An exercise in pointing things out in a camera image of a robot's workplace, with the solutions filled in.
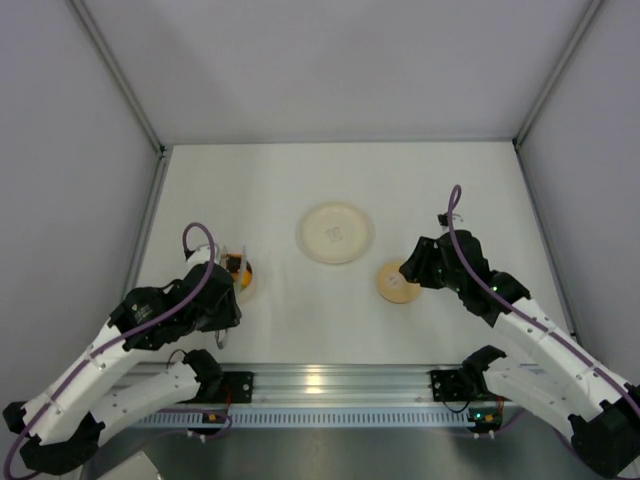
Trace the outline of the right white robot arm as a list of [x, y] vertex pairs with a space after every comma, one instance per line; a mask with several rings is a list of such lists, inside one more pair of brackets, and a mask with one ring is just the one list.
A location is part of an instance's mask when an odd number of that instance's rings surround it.
[[466, 230], [422, 237], [400, 266], [422, 288], [449, 289], [543, 369], [537, 375], [492, 345], [463, 360], [452, 384], [465, 400], [506, 398], [552, 426], [594, 473], [628, 479], [639, 468], [639, 388], [566, 334], [512, 275], [493, 270]]

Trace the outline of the dark chocolate oval cookie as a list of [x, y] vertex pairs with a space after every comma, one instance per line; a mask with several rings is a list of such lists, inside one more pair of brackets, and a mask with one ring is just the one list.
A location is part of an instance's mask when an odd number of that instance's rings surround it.
[[241, 255], [228, 254], [226, 256], [226, 269], [231, 273], [238, 272], [241, 269], [242, 259]]

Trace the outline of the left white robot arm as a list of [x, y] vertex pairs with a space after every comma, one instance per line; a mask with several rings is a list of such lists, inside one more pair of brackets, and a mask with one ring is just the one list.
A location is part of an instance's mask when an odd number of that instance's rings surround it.
[[64, 475], [91, 459], [113, 436], [156, 411], [181, 402], [215, 401], [223, 370], [206, 349], [137, 385], [113, 386], [133, 367], [166, 345], [193, 333], [239, 325], [235, 277], [217, 262], [192, 266], [164, 287], [138, 287], [110, 313], [98, 336], [43, 393], [12, 402], [2, 415], [17, 439], [5, 460], [13, 476], [20, 456], [28, 477]]

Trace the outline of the beige round lid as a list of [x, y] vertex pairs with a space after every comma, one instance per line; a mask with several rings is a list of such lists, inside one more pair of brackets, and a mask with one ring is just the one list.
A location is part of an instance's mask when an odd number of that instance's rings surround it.
[[386, 262], [376, 274], [378, 293], [394, 304], [408, 304], [416, 300], [421, 294], [421, 287], [409, 283], [400, 273], [402, 264], [401, 260]]

